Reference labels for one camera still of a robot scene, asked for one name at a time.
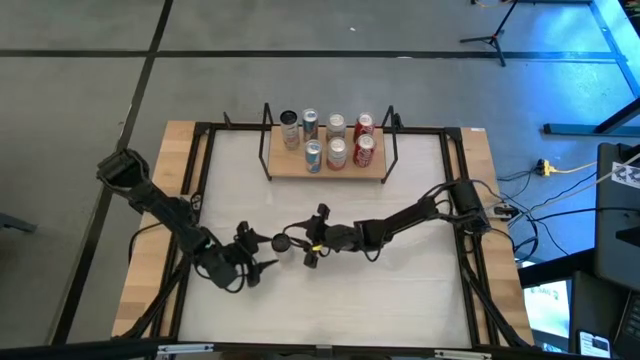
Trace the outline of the black desk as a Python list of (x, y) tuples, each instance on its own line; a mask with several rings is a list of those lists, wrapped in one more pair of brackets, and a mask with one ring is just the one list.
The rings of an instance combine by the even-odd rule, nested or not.
[(595, 268), (600, 277), (640, 291), (640, 189), (611, 180), (612, 163), (627, 165), (630, 149), (624, 144), (598, 146)]

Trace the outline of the white orange Spindrift can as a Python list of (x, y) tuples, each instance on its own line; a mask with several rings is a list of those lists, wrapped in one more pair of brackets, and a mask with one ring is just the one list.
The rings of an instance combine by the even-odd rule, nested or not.
[(346, 134), (346, 120), (341, 113), (331, 113), (326, 125), (326, 140), (330, 141), (333, 138), (344, 138)]
[(343, 169), (346, 165), (348, 149), (341, 137), (332, 138), (327, 144), (327, 166), (334, 171)]

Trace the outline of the smartphone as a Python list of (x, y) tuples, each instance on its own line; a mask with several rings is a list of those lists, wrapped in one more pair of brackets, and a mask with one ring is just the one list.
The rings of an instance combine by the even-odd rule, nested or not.
[(580, 355), (611, 358), (611, 345), (607, 338), (579, 330), (577, 332), (578, 353)]

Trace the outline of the grey chair foot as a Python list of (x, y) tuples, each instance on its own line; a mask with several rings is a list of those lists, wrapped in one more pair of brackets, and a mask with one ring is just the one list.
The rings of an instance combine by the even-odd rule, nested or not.
[(34, 233), (37, 229), (37, 226), (35, 224), (0, 212), (0, 228), (14, 229), (25, 233)]

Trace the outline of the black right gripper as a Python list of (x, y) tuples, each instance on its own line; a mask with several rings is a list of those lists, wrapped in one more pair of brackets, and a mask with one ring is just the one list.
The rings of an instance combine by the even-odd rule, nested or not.
[(315, 269), (317, 267), (318, 257), (323, 248), (334, 252), (350, 249), (350, 228), (346, 225), (327, 225), (329, 213), (329, 207), (320, 203), (316, 215), (313, 215), (306, 222), (294, 224), (295, 228), (301, 228), (305, 231), (306, 237), (311, 242), (311, 244), (292, 242), (294, 247), (306, 253), (304, 265), (308, 268)]

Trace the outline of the black keyboard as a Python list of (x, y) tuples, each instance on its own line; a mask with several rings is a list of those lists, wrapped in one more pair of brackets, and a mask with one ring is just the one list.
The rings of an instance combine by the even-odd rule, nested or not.
[(614, 350), (623, 360), (640, 360), (640, 292), (631, 292), (627, 299)]

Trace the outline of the laptop screen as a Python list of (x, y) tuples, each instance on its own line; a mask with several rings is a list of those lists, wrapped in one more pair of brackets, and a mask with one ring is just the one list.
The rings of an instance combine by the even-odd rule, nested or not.
[(523, 290), (534, 342), (546, 351), (569, 350), (570, 285), (564, 280)]

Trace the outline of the black rig beam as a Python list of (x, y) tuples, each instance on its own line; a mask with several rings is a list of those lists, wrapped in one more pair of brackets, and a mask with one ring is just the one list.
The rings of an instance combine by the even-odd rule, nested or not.
[[(172, 338), (126, 339), (107, 341), (43, 345), (35, 347), (0, 349), (0, 360), (127, 360), (157, 356), (157, 347), (165, 344), (211, 343), (178, 342)], [(493, 360), (607, 360), (578, 354), (544, 352), (538, 348), (510, 348), (479, 345), (471, 349), (414, 348), (414, 347), (356, 347), (328, 345), (282, 345), (213, 343), (211, 353), (242, 352), (282, 355), (311, 355), (322, 358), (347, 355), (390, 355), (400, 357), (435, 358), (436, 349), (451, 349), (490, 353)]]

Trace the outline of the wooden shelf with black frame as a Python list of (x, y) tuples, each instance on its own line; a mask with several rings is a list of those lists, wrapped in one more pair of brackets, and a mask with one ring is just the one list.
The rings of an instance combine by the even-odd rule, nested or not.
[(296, 150), (287, 150), (282, 139), (280, 128), (280, 119), (275, 122), (273, 120), (271, 110), (268, 104), (264, 105), (263, 120), (261, 130), (263, 132), (270, 131), (270, 148), (267, 159), (261, 161), (265, 173), (269, 179), (274, 177), (315, 177), (315, 178), (349, 178), (349, 179), (379, 179), (385, 182), (393, 167), (386, 164), (385, 140), (386, 133), (397, 133), (402, 128), (399, 114), (392, 107), (387, 110), (381, 125), (377, 125), (375, 121), (375, 130), (372, 136), (376, 140), (376, 149), (371, 164), (368, 167), (358, 167), (353, 162), (353, 153), (355, 142), (353, 140), (353, 132), (355, 122), (349, 124), (346, 121), (346, 134), (343, 138), (346, 142), (348, 154), (346, 165), (339, 171), (331, 170), (327, 166), (327, 144), (326, 125), (318, 126), (318, 138), (323, 146), (321, 170), (318, 173), (310, 173), (306, 169), (305, 163), (305, 141), (303, 140), (302, 129), (302, 113), (298, 114), (298, 126), (300, 144)]

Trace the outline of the blue silver Red Bull can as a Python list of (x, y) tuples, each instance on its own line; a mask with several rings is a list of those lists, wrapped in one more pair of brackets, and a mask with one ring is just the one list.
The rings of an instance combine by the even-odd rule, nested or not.
[(310, 173), (318, 173), (321, 170), (323, 146), (316, 139), (311, 139), (305, 143), (305, 163), (306, 169)]
[(305, 142), (318, 138), (318, 113), (313, 108), (305, 109), (302, 112), (303, 140)]

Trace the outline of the white Celsius energy drink can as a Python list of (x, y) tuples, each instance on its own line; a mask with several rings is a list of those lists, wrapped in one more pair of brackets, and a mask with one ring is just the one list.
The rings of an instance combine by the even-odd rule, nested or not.
[(295, 250), (290, 237), (284, 233), (276, 234), (271, 248), (281, 264), (290, 264), (295, 258)]
[(280, 114), (282, 139), (287, 150), (296, 150), (300, 144), (298, 116), (293, 110)]

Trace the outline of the black aluminium table frame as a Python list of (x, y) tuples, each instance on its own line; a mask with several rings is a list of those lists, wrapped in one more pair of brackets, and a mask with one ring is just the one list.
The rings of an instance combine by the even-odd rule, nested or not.
[[(457, 156), (466, 151), (467, 160), (471, 159), (471, 149), (479, 150), (481, 157), (488, 164), (491, 160), (488, 140), (486, 134), (471, 134), (470, 128), (456, 128), (460, 131), (460, 139), (466, 136), (469, 141), (467, 150), (455, 150), (454, 139), (448, 138), (447, 148), (450, 152), (445, 155), (445, 160), (451, 160), (451, 154)], [(153, 170), (152, 180), (168, 195), (178, 195), (185, 197), (189, 201), (191, 195), (196, 192), (204, 194), (197, 186), (200, 179), (205, 178), (205, 153), (211, 148), (213, 152), (213, 140), (217, 130), (229, 130), (223, 123), (205, 123), (195, 121), (169, 121), (164, 130), (162, 143), (158, 158)], [(259, 123), (239, 123), (232, 124), (230, 130), (261, 130)], [(445, 128), (435, 127), (405, 127), (399, 131), (400, 135), (433, 135), (427, 134), (426, 130), (434, 130), (432, 133)], [(514, 331), (530, 344), (533, 344), (533, 333), (526, 316), (523, 295), (511, 295), (498, 299), (499, 291), (515, 290), (516, 280), (519, 280), (515, 263), (507, 261), (507, 250), (510, 245), (508, 239), (501, 238), (498, 233), (487, 235), (485, 238), (484, 257), (487, 261), (494, 261), (489, 264), (488, 275), (490, 290), (494, 292), (496, 306), (505, 312), (506, 320), (511, 321)], [(132, 250), (132, 260), (129, 264), (126, 279), (118, 310), (111, 330), (112, 336), (119, 336), (128, 331), (134, 322), (143, 315), (149, 308), (153, 297), (157, 294), (161, 285), (166, 282), (164, 277), (168, 277), (170, 271), (174, 269), (176, 258), (180, 257), (180, 252), (172, 240), (172, 234), (165, 227), (160, 225), (141, 231)], [(171, 333), (171, 321), (176, 319), (177, 325), (178, 291), (172, 290), (168, 305), (160, 307), (160, 314), (156, 317), (155, 324), (158, 331), (155, 336), (165, 336)], [(477, 295), (473, 295), (475, 307), (473, 318), (478, 322), (478, 339), (483, 344), (489, 344), (488, 335), (488, 315), (483, 315), (479, 309), (480, 300)]]

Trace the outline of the red Coca-Cola can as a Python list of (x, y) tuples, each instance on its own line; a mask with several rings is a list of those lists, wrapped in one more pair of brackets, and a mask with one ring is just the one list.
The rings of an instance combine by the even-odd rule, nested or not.
[(356, 118), (353, 140), (356, 141), (361, 135), (372, 135), (375, 130), (375, 118), (370, 112), (362, 112)]
[(376, 140), (371, 134), (360, 135), (354, 145), (353, 162), (356, 166), (368, 167), (376, 149)]

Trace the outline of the black floor stand base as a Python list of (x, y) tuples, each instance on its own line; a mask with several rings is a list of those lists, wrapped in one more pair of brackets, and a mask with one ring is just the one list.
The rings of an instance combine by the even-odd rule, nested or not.
[(547, 135), (640, 137), (640, 125), (626, 126), (626, 123), (637, 117), (640, 117), (640, 98), (598, 125), (546, 123), (542, 131)]

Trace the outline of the white marker paper sheet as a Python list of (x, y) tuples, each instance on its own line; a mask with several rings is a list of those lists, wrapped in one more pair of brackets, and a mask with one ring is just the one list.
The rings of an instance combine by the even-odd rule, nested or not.
[(625, 186), (640, 189), (640, 167), (613, 162), (611, 180)]

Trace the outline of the silver rig bracket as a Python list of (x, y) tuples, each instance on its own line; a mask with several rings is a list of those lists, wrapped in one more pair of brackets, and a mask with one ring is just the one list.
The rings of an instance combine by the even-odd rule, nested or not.
[(434, 357), (444, 360), (493, 360), (490, 353), (451, 349), (436, 349), (434, 351)]
[(183, 354), (200, 354), (211, 353), (214, 351), (213, 343), (184, 343), (184, 344), (165, 344), (157, 347), (157, 356), (171, 357)]

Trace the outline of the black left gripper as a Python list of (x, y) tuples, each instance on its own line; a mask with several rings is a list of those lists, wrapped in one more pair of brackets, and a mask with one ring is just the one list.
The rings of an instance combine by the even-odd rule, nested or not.
[(232, 244), (232, 259), (238, 265), (246, 267), (245, 280), (249, 287), (255, 287), (260, 281), (260, 274), (279, 262), (278, 259), (257, 262), (254, 255), (259, 251), (260, 243), (270, 243), (271, 237), (255, 232), (247, 222), (240, 222), (236, 228), (236, 235)]

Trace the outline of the black tripod stand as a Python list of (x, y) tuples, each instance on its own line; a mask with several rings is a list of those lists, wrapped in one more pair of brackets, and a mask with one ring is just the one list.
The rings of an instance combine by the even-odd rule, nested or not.
[(497, 54), (498, 59), (499, 59), (499, 63), (500, 63), (500, 65), (502, 67), (506, 66), (506, 61), (505, 61), (504, 53), (503, 53), (503, 51), (501, 49), (501, 46), (500, 46), (500, 43), (499, 43), (499, 38), (504, 33), (504, 26), (505, 26), (506, 22), (508, 21), (509, 17), (511, 16), (512, 12), (514, 11), (515, 7), (519, 3), (519, 0), (509, 0), (509, 3), (510, 3), (509, 10), (507, 11), (507, 13), (502, 18), (502, 20), (499, 23), (497, 29), (491, 35), (481, 36), (481, 37), (464, 38), (464, 39), (460, 39), (459, 40), (459, 42), (461, 44), (473, 43), (473, 42), (481, 42), (481, 43), (484, 43), (486, 45), (489, 45), (490, 47), (492, 47), (496, 51), (496, 54)]

